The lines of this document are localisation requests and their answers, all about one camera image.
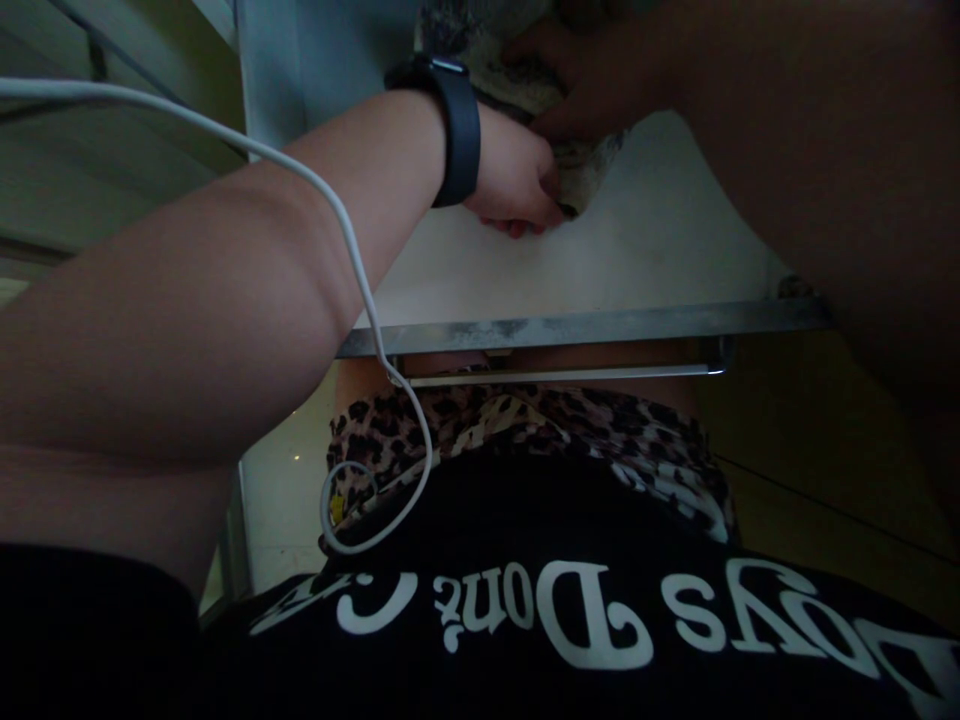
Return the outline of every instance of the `hand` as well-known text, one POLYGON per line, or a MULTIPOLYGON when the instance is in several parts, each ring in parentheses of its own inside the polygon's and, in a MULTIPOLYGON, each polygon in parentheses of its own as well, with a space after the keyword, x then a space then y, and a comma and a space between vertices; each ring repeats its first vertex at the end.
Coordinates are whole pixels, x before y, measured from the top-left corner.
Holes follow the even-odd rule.
POLYGON ((480 105, 480 172, 464 206, 484 224, 519 238, 563 222, 554 202, 560 176, 549 143, 496 110, 480 105))
POLYGON ((552 142, 599 140, 669 107, 699 2, 667 0, 643 18, 613 2, 561 2, 563 22, 544 18, 503 51, 504 64, 536 57, 566 86, 566 99, 530 129, 552 142))

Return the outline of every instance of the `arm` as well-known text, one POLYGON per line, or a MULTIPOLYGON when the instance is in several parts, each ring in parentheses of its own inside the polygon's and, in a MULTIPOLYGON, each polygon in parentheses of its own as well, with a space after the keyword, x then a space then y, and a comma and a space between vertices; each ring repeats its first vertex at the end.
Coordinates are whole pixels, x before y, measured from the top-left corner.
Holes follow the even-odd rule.
MULTIPOLYGON (((481 109, 472 209, 554 224, 549 146, 481 109)), ((287 152, 353 220, 372 287, 443 180, 439 106, 377 96, 287 152)), ((202 589, 240 454, 326 373, 362 303, 305 181, 248 166, 67 263, 0 314, 0 541, 143 560, 202 589)))
POLYGON ((861 362, 922 428, 960 528, 948 450, 960 432, 955 9, 666 0, 589 35, 541 23, 504 59, 539 55, 565 81, 567 99, 534 125, 550 139, 602 136, 660 109, 685 117, 743 217, 823 293, 861 362))

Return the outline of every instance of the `black t-shirt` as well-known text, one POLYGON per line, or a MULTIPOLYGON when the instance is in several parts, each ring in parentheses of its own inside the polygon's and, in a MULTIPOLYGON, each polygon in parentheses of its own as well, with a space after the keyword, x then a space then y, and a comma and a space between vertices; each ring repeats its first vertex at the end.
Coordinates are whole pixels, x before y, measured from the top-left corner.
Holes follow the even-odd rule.
POLYGON ((934 623, 713 542, 599 464, 450 461, 380 546, 203 634, 153 568, 0 563, 7 695, 57 714, 960 717, 960 643, 934 623))

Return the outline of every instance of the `gray fabric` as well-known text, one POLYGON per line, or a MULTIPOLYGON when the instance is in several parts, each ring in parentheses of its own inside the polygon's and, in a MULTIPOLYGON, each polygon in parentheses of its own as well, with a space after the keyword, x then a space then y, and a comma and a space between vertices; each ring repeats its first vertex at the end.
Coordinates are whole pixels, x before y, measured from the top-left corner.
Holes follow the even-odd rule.
MULTIPOLYGON (((459 60, 481 102, 529 124, 563 99, 557 77, 537 61, 506 67, 504 44, 553 12, 552 0, 427 0, 417 21, 414 49, 459 60)), ((583 213, 600 189, 626 132, 598 143, 561 143, 559 202, 569 217, 583 213)))

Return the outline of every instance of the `white lettering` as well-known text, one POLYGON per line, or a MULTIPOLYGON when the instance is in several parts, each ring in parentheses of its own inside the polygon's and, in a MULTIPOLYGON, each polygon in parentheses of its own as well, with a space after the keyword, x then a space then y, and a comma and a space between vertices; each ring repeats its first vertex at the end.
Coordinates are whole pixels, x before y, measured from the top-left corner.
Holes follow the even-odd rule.
POLYGON ((416 573, 400 573, 400 580, 390 599, 373 615, 357 615, 353 611, 353 598, 349 595, 340 598, 337 603, 337 622, 351 635, 369 635, 378 632, 403 612, 416 591, 416 573))
POLYGON ((734 558, 727 561, 727 584, 730 589, 730 598, 737 613, 737 622, 740 624, 742 640, 733 640, 733 646, 742 652, 775 652, 773 645, 761 642, 757 638, 750 620, 750 610, 769 625, 780 636, 780 649, 788 655, 807 655, 810 657, 826 657, 826 654, 808 643, 800 633, 781 620, 776 613, 760 602, 756 595, 740 584, 740 571, 744 568, 764 568, 778 573, 780 582, 793 590, 815 595, 817 589, 803 575, 790 568, 769 560, 753 558, 734 558))
POLYGON ((709 583, 695 575, 668 575, 660 583, 660 593, 667 607, 681 620, 677 620, 677 633, 690 645, 703 652, 720 652, 727 644, 727 632, 720 618, 706 608, 682 602, 677 598, 681 592, 690 590, 700 594, 704 600, 713 600, 716 593, 709 583), (705 625, 707 634, 696 632, 684 620, 705 625))
POLYGON ((533 628, 533 618, 536 610, 533 607, 533 586, 530 584, 530 576, 526 569, 520 563, 510 563, 503 571, 503 604, 507 606, 507 615, 513 620, 514 625, 524 630, 533 628), (513 577, 520 578, 520 592, 523 593, 523 610, 521 615, 517 611, 517 598, 513 589, 513 577))
POLYGON ((500 606, 500 568, 491 568, 483 573, 483 579, 487 581, 489 609, 482 618, 477 617, 477 585, 480 577, 473 574, 463 579, 467 587, 467 599, 463 603, 463 626, 470 632, 487 630, 492 635, 497 626, 507 619, 507 614, 500 606))
POLYGON ((259 635, 264 630, 269 630, 274 625, 282 623, 288 617, 296 615, 309 605, 330 597, 337 590, 342 590, 350 584, 352 575, 338 575, 337 579, 330 583, 320 592, 311 595, 310 589, 318 576, 314 575, 297 585, 293 590, 281 598, 280 602, 267 610, 259 619, 255 620, 250 626, 250 636, 259 635))
POLYGON ((954 654, 960 643, 947 638, 900 632, 872 623, 854 620, 853 626, 870 652, 910 696, 910 703, 923 720, 955 718, 960 715, 960 666, 954 654), (921 690, 901 675, 883 652, 883 645, 910 650, 917 656, 939 696, 921 690))
POLYGON ((460 613, 457 608, 460 605, 460 581, 453 578, 438 575, 433 579, 433 590, 436 593, 443 592, 443 586, 450 585, 450 600, 442 603, 434 600, 433 606, 440 611, 440 624, 446 625, 443 631, 443 646, 451 655, 460 647, 459 635, 463 632, 463 625, 460 624, 460 613))
POLYGON ((446 603, 439 600, 433 601, 433 606, 440 611, 441 625, 446 625, 448 622, 460 622, 460 613, 457 612, 457 607, 460 605, 460 581, 438 575, 433 579, 433 591, 442 593, 443 586, 446 584, 449 584, 452 589, 450 600, 446 603))
POLYGON ((573 667, 582 670, 633 670, 653 659, 653 641, 636 613, 622 603, 612 602, 604 613, 600 573, 608 568, 591 563, 555 560, 540 572, 537 578, 537 612, 554 649, 573 667), (557 620, 553 603, 553 586, 561 575, 576 573, 580 579, 583 611, 587 618, 589 645, 574 645, 567 638, 557 620), (615 630, 630 625, 637 633, 637 642, 628 648, 615 648, 610 639, 607 621, 615 630))
POLYGON ((870 651, 867 650, 860 636, 854 632, 853 628, 850 627, 850 623, 844 620, 840 613, 831 607, 827 607, 816 598, 812 598, 809 595, 801 595, 792 590, 785 590, 780 593, 780 602, 783 604, 783 609, 787 611, 790 619, 797 624, 797 627, 827 655, 834 660, 842 662, 848 668, 861 675, 866 675, 868 678, 874 680, 880 679, 880 669, 873 661, 873 658, 870 657, 870 651), (850 655, 845 655, 838 647, 827 640, 824 634, 820 632, 820 628, 817 627, 816 623, 810 618, 810 615, 807 614, 806 605, 820 608, 820 611, 829 618, 830 622, 833 623, 834 627, 836 627, 843 636, 844 642, 850 647, 850 655))

